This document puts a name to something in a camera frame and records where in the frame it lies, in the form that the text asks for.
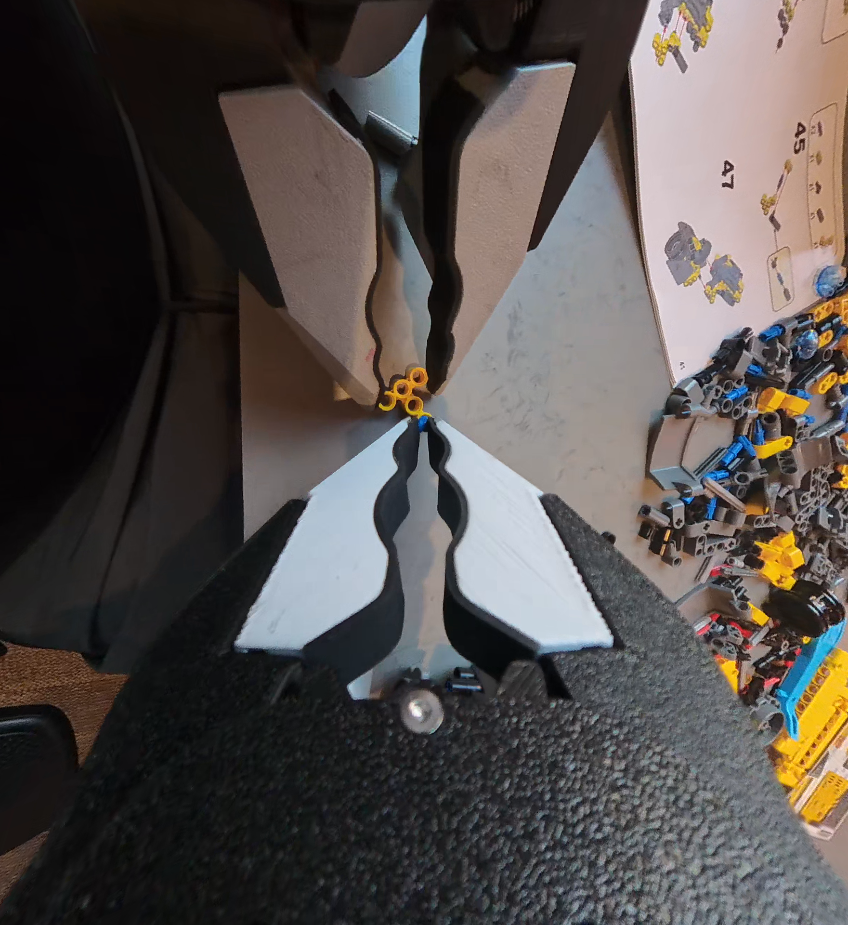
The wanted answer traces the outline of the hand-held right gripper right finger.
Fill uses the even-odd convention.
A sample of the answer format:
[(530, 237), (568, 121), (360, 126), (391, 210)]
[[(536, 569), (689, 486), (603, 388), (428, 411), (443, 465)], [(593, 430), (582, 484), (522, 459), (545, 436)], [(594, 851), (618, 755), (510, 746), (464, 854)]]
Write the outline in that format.
[(611, 648), (542, 491), (444, 422), (430, 419), (428, 435), (438, 511), (452, 532), (443, 613), (453, 647), (496, 681), (515, 661)]

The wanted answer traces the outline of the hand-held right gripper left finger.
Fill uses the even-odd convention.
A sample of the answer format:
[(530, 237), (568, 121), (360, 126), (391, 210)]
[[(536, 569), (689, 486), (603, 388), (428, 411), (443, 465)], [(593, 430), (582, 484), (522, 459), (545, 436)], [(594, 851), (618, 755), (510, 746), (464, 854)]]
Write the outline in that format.
[(235, 639), (361, 676), (399, 642), (404, 591), (395, 534), (417, 467), (414, 418), (395, 425), (310, 491)]

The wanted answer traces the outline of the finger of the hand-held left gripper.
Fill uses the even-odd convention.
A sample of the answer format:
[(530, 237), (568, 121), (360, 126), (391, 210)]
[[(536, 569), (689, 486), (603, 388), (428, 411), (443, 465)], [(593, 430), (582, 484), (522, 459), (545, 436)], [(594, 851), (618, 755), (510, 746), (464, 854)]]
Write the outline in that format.
[(501, 72), (422, 63), (404, 209), (431, 277), (425, 365), (434, 395), (526, 257), (574, 72), (567, 61)]
[(375, 404), (381, 210), (362, 127), (336, 91), (318, 99), (288, 84), (224, 92), (219, 101), (284, 320), (349, 398)]

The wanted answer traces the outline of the yellow T-shaped brick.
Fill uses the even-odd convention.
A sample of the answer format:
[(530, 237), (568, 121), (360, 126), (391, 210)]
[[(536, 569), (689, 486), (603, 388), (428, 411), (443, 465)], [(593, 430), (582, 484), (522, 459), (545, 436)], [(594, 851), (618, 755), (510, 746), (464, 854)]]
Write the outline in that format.
[(417, 394), (417, 390), (426, 388), (428, 383), (429, 375), (424, 367), (410, 366), (404, 376), (395, 378), (383, 391), (378, 409), (391, 411), (401, 407), (411, 417), (427, 416), (424, 400)]

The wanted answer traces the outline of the grey desk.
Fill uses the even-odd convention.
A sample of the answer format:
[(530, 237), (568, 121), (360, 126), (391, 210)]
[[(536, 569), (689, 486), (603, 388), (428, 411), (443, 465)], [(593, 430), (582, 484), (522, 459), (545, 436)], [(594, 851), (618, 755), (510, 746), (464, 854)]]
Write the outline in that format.
[[(330, 81), (360, 126), (371, 126), (376, 143), (381, 262), (372, 321), (381, 343), (382, 382), (376, 403), (363, 406), (349, 398), (289, 327), (283, 306), (271, 306), (241, 273), (245, 538), (290, 500), (298, 522), (311, 490), (396, 424), (414, 418), (401, 407), (379, 410), (378, 403), (410, 366), (426, 369), (431, 277), (405, 220), (398, 158), (410, 153), (419, 136), (425, 37), (420, 23), (381, 71), (365, 78), (334, 71)], [(646, 557), (661, 570), (669, 597), (684, 591), (682, 613), (697, 619), (698, 632), (708, 617), (731, 616), (732, 598), (728, 588), (713, 584), (713, 569), (702, 560), (672, 567), (639, 537), (639, 509), (667, 495), (648, 476), (649, 447), (672, 388), (703, 370), (723, 340), (751, 328), (722, 339), (706, 366), (673, 381), (638, 215), (630, 91), (637, 41), (610, 110), (542, 240), (527, 251), (446, 387), (434, 395), (429, 379), (417, 394), (430, 419), (454, 427), (539, 488), (543, 506), (558, 496), (593, 527), (614, 530), (617, 565), (626, 564), (624, 553), (630, 566)], [(822, 300), (822, 272), (843, 265), (846, 242), (841, 262), (819, 272), (817, 300), (795, 316)], [(452, 532), (438, 511), (439, 478), (428, 437), (428, 428), (420, 432), (417, 467), (407, 482), (409, 513), (394, 537), (404, 591), (402, 636), (371, 670), (345, 677), (358, 699), (384, 692), (401, 669), (422, 668), (434, 678), (469, 662), (444, 625)]]

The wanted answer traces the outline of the building instruction booklet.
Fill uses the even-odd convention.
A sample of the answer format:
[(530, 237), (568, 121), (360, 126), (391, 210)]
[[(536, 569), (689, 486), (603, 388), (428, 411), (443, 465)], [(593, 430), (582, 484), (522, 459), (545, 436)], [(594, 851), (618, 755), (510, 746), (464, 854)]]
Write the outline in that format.
[(817, 300), (841, 262), (848, 1), (649, 2), (630, 60), (638, 215), (673, 381)]

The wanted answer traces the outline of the dark grey bag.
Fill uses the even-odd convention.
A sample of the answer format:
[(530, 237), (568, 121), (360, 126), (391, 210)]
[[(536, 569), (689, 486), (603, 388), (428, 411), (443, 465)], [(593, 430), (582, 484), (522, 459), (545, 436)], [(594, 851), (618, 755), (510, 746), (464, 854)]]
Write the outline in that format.
[(127, 405), (45, 528), (0, 575), (0, 644), (128, 672), (241, 541), (237, 286), (123, 120), (160, 315)]

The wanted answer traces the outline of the pile of loose bricks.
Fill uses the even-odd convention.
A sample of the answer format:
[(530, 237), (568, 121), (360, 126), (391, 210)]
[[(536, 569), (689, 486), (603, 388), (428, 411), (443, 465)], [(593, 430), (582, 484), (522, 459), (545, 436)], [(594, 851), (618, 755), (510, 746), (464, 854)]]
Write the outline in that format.
[(774, 587), (826, 584), (848, 605), (848, 263), (821, 274), (822, 300), (723, 340), (672, 388), (649, 447), (667, 492), (638, 535), (672, 567), (712, 567), (731, 616), (698, 627), (733, 689), (782, 678), (803, 647), (836, 647), (844, 623), (800, 637), (764, 611)]

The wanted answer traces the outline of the black toy wheel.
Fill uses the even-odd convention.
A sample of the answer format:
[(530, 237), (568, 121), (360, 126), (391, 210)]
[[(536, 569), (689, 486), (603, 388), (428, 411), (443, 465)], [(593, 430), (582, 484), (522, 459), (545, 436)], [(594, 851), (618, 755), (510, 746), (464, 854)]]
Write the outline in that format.
[(800, 637), (820, 637), (846, 619), (844, 603), (828, 585), (806, 579), (797, 579), (789, 589), (774, 587), (763, 609)]

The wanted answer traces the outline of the black parts tray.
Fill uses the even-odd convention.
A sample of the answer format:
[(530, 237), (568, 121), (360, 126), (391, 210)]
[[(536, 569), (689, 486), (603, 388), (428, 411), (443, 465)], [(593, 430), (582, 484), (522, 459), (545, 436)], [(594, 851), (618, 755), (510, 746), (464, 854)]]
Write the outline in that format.
[(744, 695), (778, 782), (808, 833), (829, 841), (848, 816), (848, 652), (824, 638), (782, 678)]

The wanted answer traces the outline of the black mesh chair seat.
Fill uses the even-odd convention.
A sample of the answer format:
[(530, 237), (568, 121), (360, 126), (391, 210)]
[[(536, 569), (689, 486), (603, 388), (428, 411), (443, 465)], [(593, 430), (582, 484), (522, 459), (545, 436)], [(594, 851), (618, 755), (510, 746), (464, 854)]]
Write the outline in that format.
[(0, 708), (0, 856), (48, 829), (70, 803), (79, 769), (63, 711)]

